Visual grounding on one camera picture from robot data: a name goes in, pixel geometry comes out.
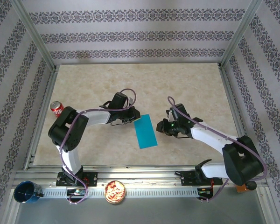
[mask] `patterned wallpaper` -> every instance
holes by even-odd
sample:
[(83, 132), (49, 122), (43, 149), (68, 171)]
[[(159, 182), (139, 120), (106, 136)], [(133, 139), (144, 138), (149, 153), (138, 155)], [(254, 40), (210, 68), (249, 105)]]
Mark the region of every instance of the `patterned wallpaper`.
[(56, 64), (219, 62), (250, 0), (24, 0)]
[(23, 169), (50, 70), (9, 1), (0, 0), (0, 220)]
[(261, 3), (225, 71), (245, 132), (268, 165), (280, 216), (280, 0)]

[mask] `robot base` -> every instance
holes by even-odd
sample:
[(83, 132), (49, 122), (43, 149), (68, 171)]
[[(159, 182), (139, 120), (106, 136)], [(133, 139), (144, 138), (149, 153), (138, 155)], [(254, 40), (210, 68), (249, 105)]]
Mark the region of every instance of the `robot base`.
[[(98, 183), (98, 173), (97, 172), (83, 172), (82, 180), (87, 184), (88, 187), (96, 187)], [(59, 172), (56, 180), (57, 187), (82, 187), (82, 183), (77, 182), (75, 184), (71, 179), (69, 179), (64, 172)]]
[(194, 170), (189, 171), (176, 171), (175, 175), (181, 177), (182, 186), (208, 186), (211, 185), (211, 180), (213, 180), (213, 185), (222, 185), (223, 181), (221, 178), (211, 178), (211, 179), (200, 179), (196, 177), (196, 172)]

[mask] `blue rectangular sponge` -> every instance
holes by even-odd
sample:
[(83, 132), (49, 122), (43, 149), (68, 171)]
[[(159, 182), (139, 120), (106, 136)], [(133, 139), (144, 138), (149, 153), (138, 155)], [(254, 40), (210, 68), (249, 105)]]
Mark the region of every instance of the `blue rectangular sponge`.
[(140, 149), (158, 145), (149, 114), (142, 115), (134, 124)]

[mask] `soda can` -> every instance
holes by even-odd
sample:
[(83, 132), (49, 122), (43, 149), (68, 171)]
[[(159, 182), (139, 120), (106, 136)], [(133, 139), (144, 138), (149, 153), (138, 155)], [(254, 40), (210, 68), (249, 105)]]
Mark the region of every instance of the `soda can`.
[(53, 113), (55, 114), (55, 116), (59, 117), (59, 115), (64, 109), (64, 106), (59, 101), (54, 101), (53, 103), (51, 103), (50, 108), (51, 111), (53, 111)]

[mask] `gray floor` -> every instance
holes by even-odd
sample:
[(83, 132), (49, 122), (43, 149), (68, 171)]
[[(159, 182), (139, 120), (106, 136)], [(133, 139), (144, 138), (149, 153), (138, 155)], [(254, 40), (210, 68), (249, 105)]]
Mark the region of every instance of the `gray floor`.
[(262, 224), (256, 191), (226, 188), (209, 203), (196, 198), (127, 198), (120, 205), (88, 199), (70, 205), (66, 199), (21, 204), (17, 224)]

